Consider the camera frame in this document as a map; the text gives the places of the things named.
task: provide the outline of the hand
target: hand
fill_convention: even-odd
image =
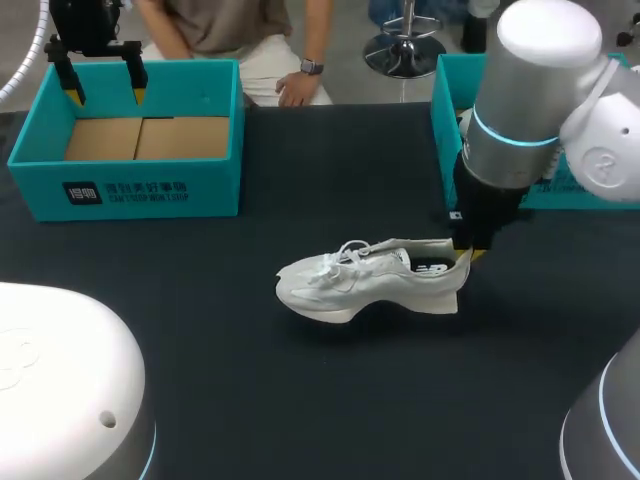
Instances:
[[[320,87],[320,75],[307,75],[304,72],[291,73],[279,80],[276,93],[280,94],[281,107],[299,107],[311,105],[311,101]]]

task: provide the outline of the white sneaker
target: white sneaker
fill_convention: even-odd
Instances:
[[[350,250],[354,244],[363,248]],[[280,270],[276,295],[294,312],[328,323],[347,323],[380,300],[414,312],[456,313],[472,253],[459,255],[451,240],[391,239],[377,245],[354,240],[337,253]]]

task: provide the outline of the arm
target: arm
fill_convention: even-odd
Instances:
[[[138,0],[138,9],[152,40],[166,59],[191,58],[187,43],[169,18],[162,0]]]
[[[324,63],[329,43],[333,0],[307,0],[305,58]]]
[[[305,58],[324,63],[329,43],[333,0],[307,0]],[[320,86],[320,75],[292,73],[278,82],[276,92],[281,93],[281,107],[309,105]]]

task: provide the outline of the white dome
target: white dome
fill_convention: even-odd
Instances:
[[[130,431],[144,362],[120,318],[66,290],[0,283],[0,478],[81,480]]]
[[[600,24],[568,0],[519,0],[498,22],[498,38],[527,62],[547,67],[580,67],[602,49]]]

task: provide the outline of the teal storage box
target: teal storage box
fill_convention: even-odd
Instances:
[[[85,106],[49,68],[8,162],[37,221],[237,215],[244,140],[237,61],[147,62],[141,105],[125,63],[74,68]]]
[[[624,56],[611,55],[627,65]],[[455,209],[453,168],[462,150],[456,111],[471,108],[482,82],[485,55],[440,55],[431,103],[433,134],[446,195],[447,207]],[[552,210],[640,209],[638,204],[610,203],[587,192],[575,180],[561,150],[549,159],[548,178],[534,185],[522,203],[523,208]]]

